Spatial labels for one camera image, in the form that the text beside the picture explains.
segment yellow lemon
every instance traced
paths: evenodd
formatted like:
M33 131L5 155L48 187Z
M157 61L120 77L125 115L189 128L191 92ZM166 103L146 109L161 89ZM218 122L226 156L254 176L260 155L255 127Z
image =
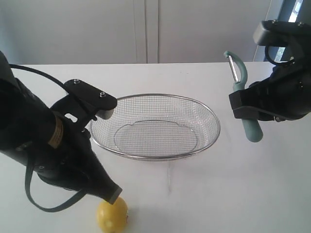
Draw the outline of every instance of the yellow lemon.
M96 217L104 233L121 233L127 223L127 205L120 197L113 205L102 201L98 206Z

